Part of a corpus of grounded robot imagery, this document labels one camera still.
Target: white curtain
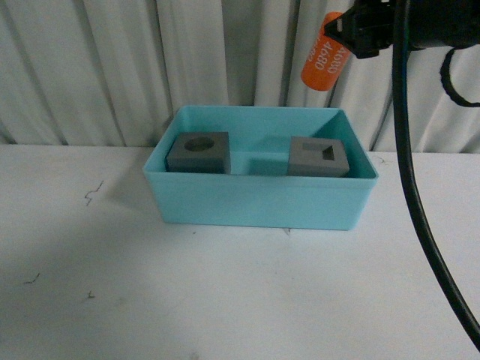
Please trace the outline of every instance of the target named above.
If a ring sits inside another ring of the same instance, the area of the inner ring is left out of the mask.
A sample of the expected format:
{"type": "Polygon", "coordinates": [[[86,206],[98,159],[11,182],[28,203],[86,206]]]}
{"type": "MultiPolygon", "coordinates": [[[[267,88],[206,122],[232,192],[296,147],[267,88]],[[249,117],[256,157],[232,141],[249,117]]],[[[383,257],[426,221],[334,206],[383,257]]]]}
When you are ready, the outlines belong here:
{"type": "MultiPolygon", "coordinates": [[[[185,104],[340,107],[366,149],[394,151],[392,50],[334,90],[300,80],[323,17],[351,0],[0,0],[0,143],[153,146],[185,104]]],[[[457,90],[480,100],[480,46],[457,90]]],[[[445,95],[446,48],[409,60],[412,145],[480,152],[480,110],[445,95]]]]}

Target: gray foam cube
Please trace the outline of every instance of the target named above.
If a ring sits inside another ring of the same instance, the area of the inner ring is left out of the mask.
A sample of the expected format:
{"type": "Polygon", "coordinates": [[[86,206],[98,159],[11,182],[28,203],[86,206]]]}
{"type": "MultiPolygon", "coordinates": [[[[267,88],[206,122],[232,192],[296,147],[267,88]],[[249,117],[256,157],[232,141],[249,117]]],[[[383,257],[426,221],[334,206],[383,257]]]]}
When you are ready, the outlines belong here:
{"type": "Polygon", "coordinates": [[[230,173],[228,133],[180,133],[166,156],[173,173],[230,173]]]}
{"type": "Polygon", "coordinates": [[[343,177],[350,171],[339,139],[292,136],[288,176],[343,177]]]}

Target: light blue plastic bin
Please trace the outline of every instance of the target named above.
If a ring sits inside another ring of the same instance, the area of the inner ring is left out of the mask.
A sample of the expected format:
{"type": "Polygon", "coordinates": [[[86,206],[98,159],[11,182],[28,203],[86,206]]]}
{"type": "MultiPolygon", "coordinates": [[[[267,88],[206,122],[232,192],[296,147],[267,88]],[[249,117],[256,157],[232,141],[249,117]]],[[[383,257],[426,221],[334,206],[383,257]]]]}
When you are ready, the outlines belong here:
{"type": "Polygon", "coordinates": [[[350,230],[378,174],[340,109],[251,106],[181,108],[143,171],[169,223],[350,230]],[[167,172],[181,132],[227,131],[231,174],[167,172]],[[290,137],[343,141],[346,178],[285,176],[290,137]]]}

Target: round hole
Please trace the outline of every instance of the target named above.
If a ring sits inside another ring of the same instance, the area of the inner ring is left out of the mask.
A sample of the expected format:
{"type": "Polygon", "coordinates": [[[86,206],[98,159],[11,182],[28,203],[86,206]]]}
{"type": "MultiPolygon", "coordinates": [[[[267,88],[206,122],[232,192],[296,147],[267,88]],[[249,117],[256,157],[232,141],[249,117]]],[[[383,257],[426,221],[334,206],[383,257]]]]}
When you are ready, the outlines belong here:
{"type": "Polygon", "coordinates": [[[189,152],[204,152],[205,150],[210,149],[215,142],[208,137],[196,137],[190,139],[185,143],[185,148],[189,152]]]}

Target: white table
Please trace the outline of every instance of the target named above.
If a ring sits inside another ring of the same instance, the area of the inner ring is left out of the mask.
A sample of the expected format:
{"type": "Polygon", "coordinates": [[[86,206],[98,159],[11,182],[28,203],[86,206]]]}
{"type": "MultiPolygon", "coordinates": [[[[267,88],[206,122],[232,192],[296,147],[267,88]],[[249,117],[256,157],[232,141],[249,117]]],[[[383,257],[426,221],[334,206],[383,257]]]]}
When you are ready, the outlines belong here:
{"type": "MultiPolygon", "coordinates": [[[[480,359],[416,239],[395,154],[370,154],[380,178],[356,229],[289,232],[164,223],[150,152],[0,146],[0,359],[480,359]]],[[[480,317],[480,155],[415,163],[480,317]]]]}

